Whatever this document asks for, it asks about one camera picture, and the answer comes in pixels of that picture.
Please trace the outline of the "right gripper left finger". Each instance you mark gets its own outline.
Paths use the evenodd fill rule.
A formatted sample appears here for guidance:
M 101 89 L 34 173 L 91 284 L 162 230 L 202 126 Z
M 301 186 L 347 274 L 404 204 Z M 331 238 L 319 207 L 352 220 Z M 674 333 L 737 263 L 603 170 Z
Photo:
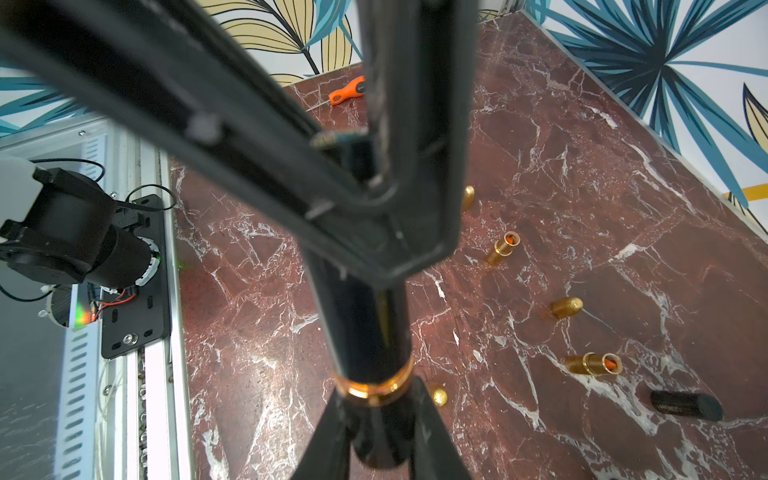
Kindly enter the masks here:
M 333 392 L 291 480 L 349 478 L 350 439 L 343 406 L 343 399 Z

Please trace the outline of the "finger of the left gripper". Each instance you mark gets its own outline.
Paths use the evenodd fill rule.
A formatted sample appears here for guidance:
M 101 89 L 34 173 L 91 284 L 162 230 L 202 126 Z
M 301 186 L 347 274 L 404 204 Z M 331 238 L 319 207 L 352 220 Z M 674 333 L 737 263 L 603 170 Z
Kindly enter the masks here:
M 359 184 L 326 134 L 192 1 L 5 1 L 1 56 L 187 162 L 348 270 Z
M 365 101 L 379 163 L 363 277 L 396 282 L 455 249 L 467 169 L 478 4 L 361 1 Z

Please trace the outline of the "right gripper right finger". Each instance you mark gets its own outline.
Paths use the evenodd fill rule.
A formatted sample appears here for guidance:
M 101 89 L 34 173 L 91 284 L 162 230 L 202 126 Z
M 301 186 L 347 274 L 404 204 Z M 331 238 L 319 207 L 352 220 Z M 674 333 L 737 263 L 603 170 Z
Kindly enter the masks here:
M 453 444 L 423 380 L 412 379 L 415 415 L 413 447 L 409 461 L 411 479 L 471 478 Z

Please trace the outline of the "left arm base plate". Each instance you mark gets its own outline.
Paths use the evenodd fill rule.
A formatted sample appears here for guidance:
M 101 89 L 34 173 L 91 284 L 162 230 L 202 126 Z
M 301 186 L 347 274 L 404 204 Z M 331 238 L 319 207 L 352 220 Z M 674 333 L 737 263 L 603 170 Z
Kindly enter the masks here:
M 155 194 L 134 199 L 116 211 L 114 242 L 101 266 L 105 276 L 97 309 L 104 359 L 170 336 L 165 220 L 163 202 Z

